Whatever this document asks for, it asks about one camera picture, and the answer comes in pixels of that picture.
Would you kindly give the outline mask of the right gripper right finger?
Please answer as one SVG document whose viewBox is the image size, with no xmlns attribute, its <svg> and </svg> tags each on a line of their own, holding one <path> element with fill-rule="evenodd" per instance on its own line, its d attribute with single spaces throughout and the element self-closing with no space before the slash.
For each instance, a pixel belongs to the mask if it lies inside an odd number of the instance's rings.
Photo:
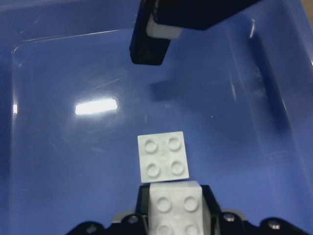
<svg viewBox="0 0 313 235">
<path fill-rule="evenodd" d="M 209 212 L 211 217 L 218 216 L 222 210 L 209 185 L 201 185 L 202 197 L 204 199 L 204 209 Z"/>
</svg>

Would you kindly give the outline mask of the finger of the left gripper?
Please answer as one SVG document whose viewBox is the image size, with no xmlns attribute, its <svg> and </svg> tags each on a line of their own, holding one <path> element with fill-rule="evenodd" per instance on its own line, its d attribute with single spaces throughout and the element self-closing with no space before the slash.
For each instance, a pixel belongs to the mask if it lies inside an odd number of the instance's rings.
<svg viewBox="0 0 313 235">
<path fill-rule="evenodd" d="M 140 1 L 129 46 L 130 58 L 134 64 L 160 66 L 170 45 L 170 40 L 152 38 L 146 33 L 146 26 L 154 5 L 154 0 Z"/>
<path fill-rule="evenodd" d="M 206 30 L 256 3 L 257 0 L 158 0 L 153 18 L 162 25 Z"/>
</svg>

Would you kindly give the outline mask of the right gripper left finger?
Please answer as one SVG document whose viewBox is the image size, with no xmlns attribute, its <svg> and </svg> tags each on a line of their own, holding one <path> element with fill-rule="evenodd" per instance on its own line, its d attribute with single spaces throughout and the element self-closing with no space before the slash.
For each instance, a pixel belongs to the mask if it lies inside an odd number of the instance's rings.
<svg viewBox="0 0 313 235">
<path fill-rule="evenodd" d="M 150 185 L 142 185 L 138 189 L 135 212 L 140 215 L 148 215 L 149 212 Z"/>
</svg>

